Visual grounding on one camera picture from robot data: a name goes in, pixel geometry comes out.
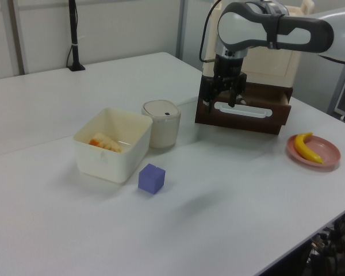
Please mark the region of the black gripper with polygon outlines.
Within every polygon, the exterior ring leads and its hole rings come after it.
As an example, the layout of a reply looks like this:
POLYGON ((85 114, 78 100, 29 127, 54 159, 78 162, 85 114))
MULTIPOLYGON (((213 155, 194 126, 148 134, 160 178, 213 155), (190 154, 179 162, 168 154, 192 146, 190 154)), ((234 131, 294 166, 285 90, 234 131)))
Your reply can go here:
POLYGON ((200 84, 200 98, 207 113, 221 93, 229 94, 228 105, 235 107, 236 99, 246 89, 247 75, 242 72, 243 59, 216 55, 213 63, 205 64, 200 84))

